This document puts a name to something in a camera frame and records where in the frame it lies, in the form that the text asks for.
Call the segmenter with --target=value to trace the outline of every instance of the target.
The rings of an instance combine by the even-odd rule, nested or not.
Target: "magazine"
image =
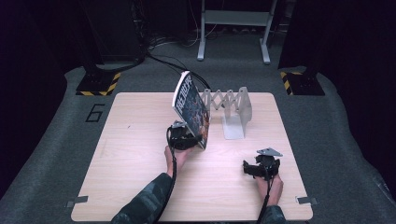
[[[189,71],[181,74],[173,97],[172,107],[182,121],[187,123],[192,135],[195,137],[202,136],[199,145],[205,149],[209,131],[210,111],[206,110],[205,103],[201,99]]]

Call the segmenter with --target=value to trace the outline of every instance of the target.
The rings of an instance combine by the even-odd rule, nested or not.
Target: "sleeve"
[[[152,223],[163,209],[172,178],[162,173],[146,185],[111,219],[112,224]]]
[[[282,209],[277,205],[268,206],[265,209],[264,216],[260,221],[261,224],[284,224],[286,223]]]

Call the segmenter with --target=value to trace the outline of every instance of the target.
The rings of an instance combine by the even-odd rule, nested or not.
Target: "wooden table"
[[[111,107],[106,125],[78,196],[74,221],[109,221],[159,173],[166,171],[166,129],[178,118],[172,92],[123,92]],[[253,118],[246,138],[225,140],[221,115],[211,110],[206,150],[196,148],[177,182],[160,221],[256,220],[262,207],[256,180],[243,172],[242,161],[255,164],[256,150],[282,153],[279,173],[285,183],[279,205],[287,220],[308,220],[309,204],[295,197],[306,192],[276,101],[271,93],[249,93]]]

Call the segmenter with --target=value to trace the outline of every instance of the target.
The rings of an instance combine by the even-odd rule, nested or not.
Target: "caution stripe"
[[[293,73],[289,73],[289,74],[301,75],[301,73],[298,73],[298,72],[293,72]],[[288,95],[293,95],[293,90],[291,89],[290,83],[288,81],[288,73],[281,72],[280,76],[282,77],[283,84],[285,86],[285,89],[286,89],[286,92],[288,93]]]
[[[111,95],[111,93],[116,89],[117,83],[120,79],[121,73],[117,73],[113,80],[111,81],[110,86],[107,91],[76,91],[76,95],[85,95],[85,96],[105,96]]]

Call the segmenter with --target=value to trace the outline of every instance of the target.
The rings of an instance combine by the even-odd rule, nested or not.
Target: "wire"
[[[172,127],[169,127],[166,130],[166,141],[168,142],[169,149],[171,150],[172,154],[172,163],[173,163],[173,174],[172,174],[172,183],[171,183],[171,188],[169,189],[168,195],[166,196],[165,202],[163,203],[163,209],[161,212],[158,214],[156,217],[155,221],[153,223],[157,223],[158,220],[160,219],[161,215],[163,214],[163,210],[165,210],[166,205],[168,205],[169,199],[171,198],[172,191],[174,189],[175,183],[176,183],[176,176],[177,176],[177,160],[175,157],[175,148],[174,146],[171,146],[171,141],[169,138],[169,133],[172,130]]]
[[[262,210],[260,211],[259,218],[257,219],[256,224],[261,223],[262,217],[264,216],[265,210],[267,209],[268,199],[270,198],[270,190],[271,190],[272,184],[274,183],[274,179],[272,178],[272,183],[270,185],[270,177],[268,175],[268,171],[267,171],[267,169],[264,169],[264,170],[265,170],[265,179],[267,179],[267,184],[268,184],[267,195],[264,198],[264,203],[262,204]]]
[[[147,56],[148,56],[149,58],[151,58],[151,59],[157,61],[157,62],[160,62],[160,63],[166,64],[166,65],[173,66],[173,67],[175,67],[175,68],[177,68],[177,69],[180,69],[180,70],[182,70],[182,71],[190,71],[190,70],[188,70],[186,67],[180,67],[180,66],[178,66],[178,65],[176,65],[176,64],[174,64],[174,63],[169,63],[169,62],[163,61],[163,60],[161,60],[161,59],[157,59],[157,58],[153,57],[153,56],[152,56],[151,54],[149,54],[149,53],[147,54]],[[191,72],[191,75],[192,75],[193,77],[195,77],[206,89],[210,89],[209,84],[207,84],[207,82],[206,82],[202,77],[200,77],[198,74],[196,74],[196,73],[194,73],[194,72],[192,72],[192,71],[190,71],[190,72]]]
[[[196,32],[195,40],[192,40],[192,44],[183,45],[184,47],[187,47],[187,48],[193,46],[200,39],[199,38],[199,31],[198,31],[198,23],[197,23],[197,20],[195,19],[194,12],[192,11],[191,0],[189,0],[189,5],[190,5],[190,12],[191,12],[191,15],[192,15],[192,19],[194,20],[194,23],[195,23],[195,30],[197,32]]]

